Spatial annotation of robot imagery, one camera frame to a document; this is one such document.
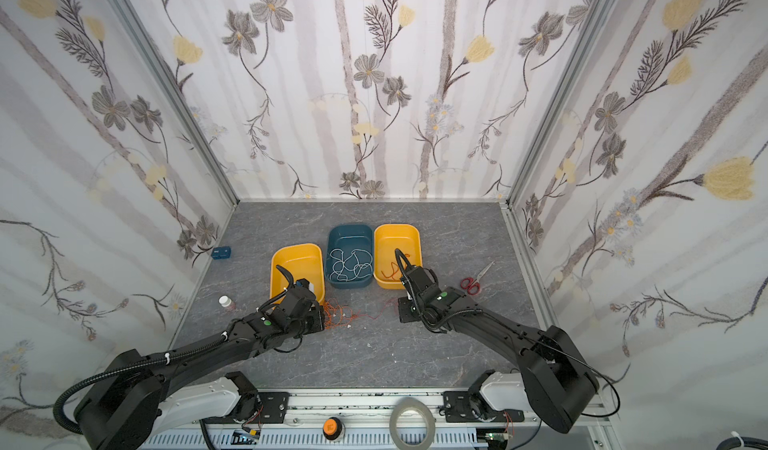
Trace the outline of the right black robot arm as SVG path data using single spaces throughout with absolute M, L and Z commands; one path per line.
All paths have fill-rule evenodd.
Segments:
M 432 334 L 456 332 L 504 357 L 517 370 L 531 411 L 566 434 L 584 416 L 619 413 L 621 397 L 607 376 L 586 363 L 562 329 L 541 330 L 511 321 L 454 287 L 442 288 L 434 271 L 394 251 L 406 295 L 398 300 L 403 323 L 419 322 Z

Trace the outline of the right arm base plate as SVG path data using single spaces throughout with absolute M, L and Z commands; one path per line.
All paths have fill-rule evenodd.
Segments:
M 520 410 L 493 410 L 479 394 L 464 391 L 445 391 L 438 413 L 448 423 L 520 423 L 525 420 Z

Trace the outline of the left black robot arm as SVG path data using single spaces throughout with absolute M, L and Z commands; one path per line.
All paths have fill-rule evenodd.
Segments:
M 313 284 L 295 279 L 284 267 L 278 271 L 287 279 L 286 288 L 221 332 L 146 356 L 126 351 L 105 371 L 65 390 L 52 407 L 56 423 L 84 436 L 93 449 L 137 449 L 152 436 L 192 421 L 245 423 L 264 415 L 273 405 L 243 373 L 200 380 L 323 330 Z

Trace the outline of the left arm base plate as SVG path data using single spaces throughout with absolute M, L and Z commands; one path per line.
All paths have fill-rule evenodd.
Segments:
M 288 392 L 248 392 L 223 419 L 239 424 L 282 424 L 288 410 Z

